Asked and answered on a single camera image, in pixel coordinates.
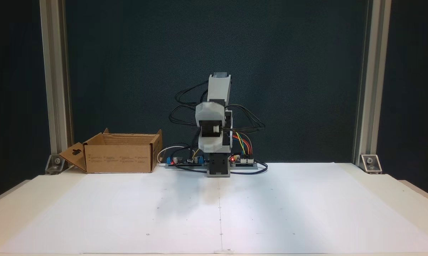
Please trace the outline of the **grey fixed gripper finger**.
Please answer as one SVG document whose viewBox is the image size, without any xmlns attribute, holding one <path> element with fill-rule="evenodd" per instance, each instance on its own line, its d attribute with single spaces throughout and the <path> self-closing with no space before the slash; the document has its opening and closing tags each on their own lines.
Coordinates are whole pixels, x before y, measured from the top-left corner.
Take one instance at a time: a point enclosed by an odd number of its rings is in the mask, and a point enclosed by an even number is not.
<svg viewBox="0 0 428 256">
<path fill-rule="evenodd" d="M 198 147 L 203 151 L 204 153 L 217 153 L 220 152 L 222 149 L 222 143 L 220 144 L 208 144 L 208 143 L 198 143 Z"/>
</svg>

